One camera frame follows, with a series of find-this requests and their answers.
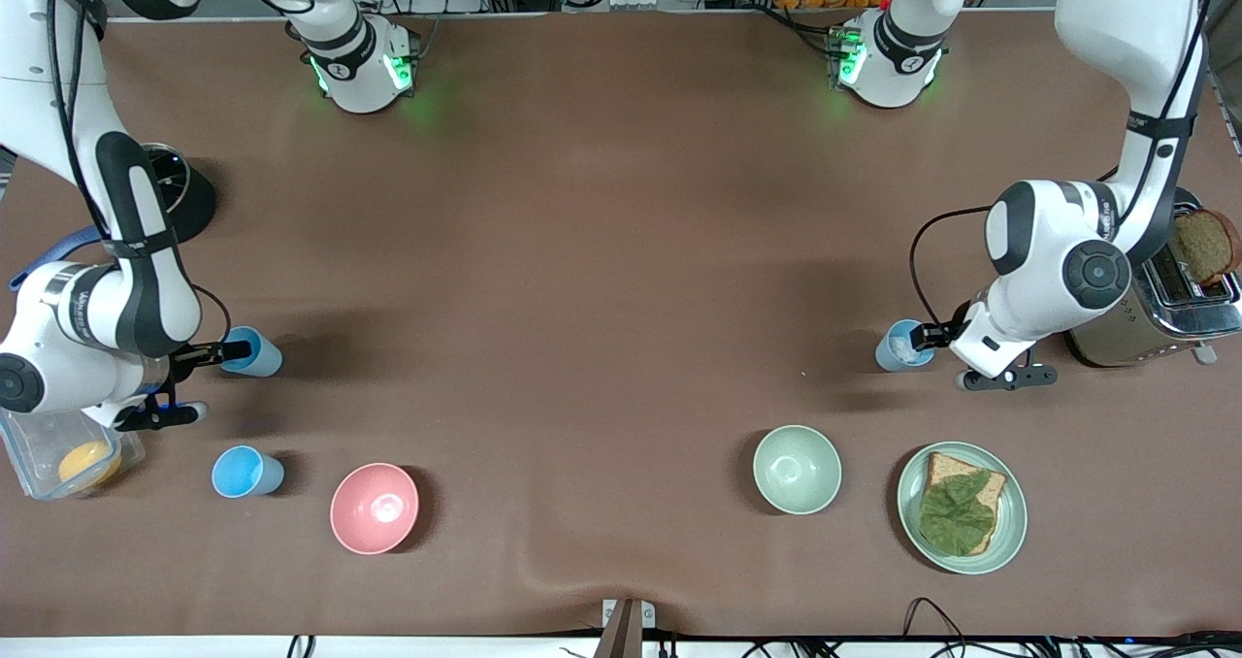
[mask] brown tablecloth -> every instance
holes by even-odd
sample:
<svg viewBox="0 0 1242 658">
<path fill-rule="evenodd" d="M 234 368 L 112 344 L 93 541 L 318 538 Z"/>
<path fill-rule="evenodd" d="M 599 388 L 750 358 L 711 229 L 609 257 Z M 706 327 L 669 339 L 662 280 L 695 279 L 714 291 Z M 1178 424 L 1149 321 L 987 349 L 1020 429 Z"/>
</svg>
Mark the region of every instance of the brown tablecloth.
<svg viewBox="0 0 1242 658">
<path fill-rule="evenodd" d="M 446 21 L 412 101 L 350 115 L 273 22 L 113 26 L 130 132 L 222 195 L 186 269 L 286 366 L 195 376 L 183 399 L 211 418 L 145 436 L 92 498 L 34 502 L 0 467 L 0 633 L 546 632 L 616 596 L 684 633 L 893 633 L 919 595 L 972 633 L 1236 627 L 1238 340 L 1215 367 L 1129 371 L 1047 340 L 1061 384 L 1018 394 L 955 391 L 948 354 L 873 366 L 878 330 L 920 314 L 922 221 L 1120 149 L 1122 88 L 1051 14 L 963 16 L 951 43 L 917 104 L 879 110 L 763 16 Z M 1203 102 L 1182 183 L 1238 212 Z M 0 277 L 86 220 L 19 166 Z M 979 217 L 923 252 L 945 313 L 994 277 Z M 810 518 L 773 514 L 749 473 L 791 422 L 843 461 Z M 894 516 L 907 456 L 951 439 L 1001 456 L 1030 504 L 989 576 L 929 566 Z M 278 495 L 212 493 L 237 442 L 282 456 Z M 360 557 L 328 502 L 375 461 L 414 468 L 425 508 L 404 552 Z"/>
</svg>

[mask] sandwich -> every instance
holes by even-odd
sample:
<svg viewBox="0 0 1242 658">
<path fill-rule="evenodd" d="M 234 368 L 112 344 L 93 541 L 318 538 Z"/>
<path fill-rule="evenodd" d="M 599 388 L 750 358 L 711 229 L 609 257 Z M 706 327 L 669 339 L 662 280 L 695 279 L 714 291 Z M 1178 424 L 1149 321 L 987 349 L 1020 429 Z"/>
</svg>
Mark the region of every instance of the sandwich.
<svg viewBox="0 0 1242 658">
<path fill-rule="evenodd" d="M 919 503 L 919 534 L 949 556 L 977 556 L 996 531 L 1005 475 L 933 451 Z"/>
</svg>

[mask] lettuce leaf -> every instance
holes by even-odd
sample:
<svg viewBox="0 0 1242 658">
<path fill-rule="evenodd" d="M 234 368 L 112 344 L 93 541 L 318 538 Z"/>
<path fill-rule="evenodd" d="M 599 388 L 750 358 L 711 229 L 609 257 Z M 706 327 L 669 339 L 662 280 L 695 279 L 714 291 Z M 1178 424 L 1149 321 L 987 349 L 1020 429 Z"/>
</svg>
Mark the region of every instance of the lettuce leaf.
<svg viewBox="0 0 1242 658">
<path fill-rule="evenodd" d="M 984 469 L 948 477 L 919 502 L 919 534 L 950 556 L 965 556 L 996 526 L 996 515 L 976 495 L 992 475 Z"/>
</svg>

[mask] clear plastic container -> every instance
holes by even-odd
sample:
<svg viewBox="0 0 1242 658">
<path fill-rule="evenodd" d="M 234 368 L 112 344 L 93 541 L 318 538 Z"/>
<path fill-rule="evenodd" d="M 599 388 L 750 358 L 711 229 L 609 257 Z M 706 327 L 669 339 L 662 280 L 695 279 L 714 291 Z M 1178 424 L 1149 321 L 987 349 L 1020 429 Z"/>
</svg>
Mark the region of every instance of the clear plastic container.
<svg viewBox="0 0 1242 658">
<path fill-rule="evenodd" d="M 84 416 L 14 413 L 0 407 L 0 436 L 26 495 L 53 500 L 102 483 L 142 462 L 138 433 L 120 433 Z"/>
</svg>

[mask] pink bowl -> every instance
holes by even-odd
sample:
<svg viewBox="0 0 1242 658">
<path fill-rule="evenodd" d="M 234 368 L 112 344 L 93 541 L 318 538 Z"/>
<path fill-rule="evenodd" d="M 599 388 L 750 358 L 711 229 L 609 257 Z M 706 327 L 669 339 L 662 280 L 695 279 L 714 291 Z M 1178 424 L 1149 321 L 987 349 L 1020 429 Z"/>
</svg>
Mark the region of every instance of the pink bowl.
<svg viewBox="0 0 1242 658">
<path fill-rule="evenodd" d="M 355 554 L 384 554 L 399 545 L 419 516 L 419 489 L 394 464 L 354 469 L 332 497 L 332 534 Z"/>
</svg>

